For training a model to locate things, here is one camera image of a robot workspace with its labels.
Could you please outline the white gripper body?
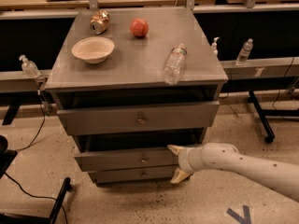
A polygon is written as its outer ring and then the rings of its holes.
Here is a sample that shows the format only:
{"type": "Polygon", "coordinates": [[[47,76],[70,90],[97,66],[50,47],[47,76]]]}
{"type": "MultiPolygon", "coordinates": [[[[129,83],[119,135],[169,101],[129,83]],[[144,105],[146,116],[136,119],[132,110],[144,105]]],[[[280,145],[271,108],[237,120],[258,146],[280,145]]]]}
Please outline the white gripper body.
{"type": "Polygon", "coordinates": [[[200,147],[184,147],[178,154],[178,164],[181,170],[187,174],[204,169],[204,164],[201,159],[200,147]]]}

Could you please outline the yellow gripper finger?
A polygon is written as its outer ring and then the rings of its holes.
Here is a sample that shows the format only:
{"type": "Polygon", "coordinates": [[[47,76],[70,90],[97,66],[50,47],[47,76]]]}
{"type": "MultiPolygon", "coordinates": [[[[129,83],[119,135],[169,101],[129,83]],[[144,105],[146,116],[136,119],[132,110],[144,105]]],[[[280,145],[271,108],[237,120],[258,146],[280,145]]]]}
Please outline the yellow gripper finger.
{"type": "Polygon", "coordinates": [[[167,147],[177,156],[184,149],[184,147],[176,146],[176,145],[168,145],[167,147]]]}
{"type": "Polygon", "coordinates": [[[188,178],[189,176],[190,176],[190,174],[186,173],[185,171],[183,171],[180,168],[177,168],[176,171],[174,172],[174,176],[172,177],[170,182],[172,184],[178,184],[178,183],[182,182],[183,180],[185,180],[186,178],[188,178]]]}

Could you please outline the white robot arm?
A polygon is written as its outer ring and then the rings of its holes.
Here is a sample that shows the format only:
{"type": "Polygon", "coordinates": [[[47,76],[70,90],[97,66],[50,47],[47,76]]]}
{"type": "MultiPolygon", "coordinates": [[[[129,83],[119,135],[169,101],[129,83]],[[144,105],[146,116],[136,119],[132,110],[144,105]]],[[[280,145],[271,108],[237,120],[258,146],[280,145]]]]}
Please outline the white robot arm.
{"type": "Polygon", "coordinates": [[[196,172],[219,170],[242,175],[299,202],[298,165],[245,156],[235,146],[226,143],[167,147],[178,157],[178,168],[171,179],[172,184],[178,184],[196,172]]]}

